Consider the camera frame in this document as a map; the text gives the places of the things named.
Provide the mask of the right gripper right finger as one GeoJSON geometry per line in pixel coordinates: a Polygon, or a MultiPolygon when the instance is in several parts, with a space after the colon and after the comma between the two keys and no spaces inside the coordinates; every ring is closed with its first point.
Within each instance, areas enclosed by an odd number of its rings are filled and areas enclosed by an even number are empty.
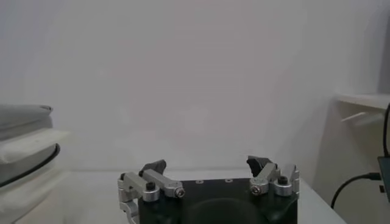
{"type": "Polygon", "coordinates": [[[246,163],[252,173],[252,178],[249,179],[252,195],[264,195],[271,191],[279,197],[299,196],[300,172],[295,164],[280,168],[269,158],[257,156],[248,156],[246,163]]]}

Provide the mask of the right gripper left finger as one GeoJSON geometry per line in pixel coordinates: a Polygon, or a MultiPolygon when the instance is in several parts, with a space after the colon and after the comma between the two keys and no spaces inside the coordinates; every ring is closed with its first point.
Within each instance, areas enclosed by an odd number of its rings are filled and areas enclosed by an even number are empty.
{"type": "Polygon", "coordinates": [[[169,198],[183,198],[183,183],[164,176],[165,169],[166,161],[160,159],[147,163],[138,173],[122,173],[118,178],[119,201],[127,203],[142,198],[145,202],[154,202],[160,199],[161,193],[169,198]]]}

